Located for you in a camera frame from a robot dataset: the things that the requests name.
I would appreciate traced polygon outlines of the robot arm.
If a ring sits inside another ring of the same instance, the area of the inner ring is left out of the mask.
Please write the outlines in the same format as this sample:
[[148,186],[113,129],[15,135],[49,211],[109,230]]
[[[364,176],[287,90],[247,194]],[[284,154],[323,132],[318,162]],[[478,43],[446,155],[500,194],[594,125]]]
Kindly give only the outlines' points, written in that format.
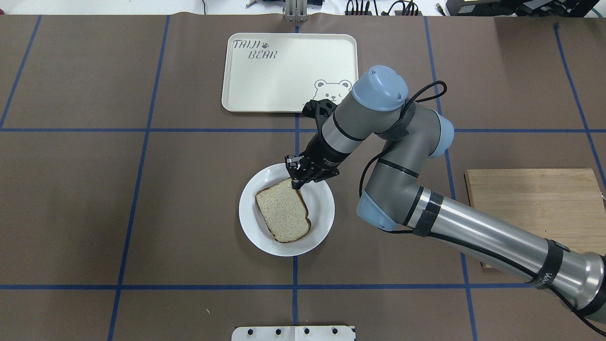
[[302,115],[316,134],[300,153],[284,158],[296,190],[339,175],[339,166],[371,136],[384,140],[357,185],[357,215],[391,234],[413,234],[452,245],[526,285],[558,298],[586,324],[605,323],[605,257],[579,253],[539,237],[431,188],[422,179],[431,158],[442,157],[455,129],[438,111],[411,95],[386,65],[373,65],[342,100],[311,99]]

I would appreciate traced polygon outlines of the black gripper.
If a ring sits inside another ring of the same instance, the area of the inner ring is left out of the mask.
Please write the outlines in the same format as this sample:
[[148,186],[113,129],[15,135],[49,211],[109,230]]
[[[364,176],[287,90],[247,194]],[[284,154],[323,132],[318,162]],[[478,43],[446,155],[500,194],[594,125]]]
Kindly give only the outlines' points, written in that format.
[[316,134],[299,155],[286,155],[284,159],[294,190],[339,174],[340,152],[329,145],[323,134]]

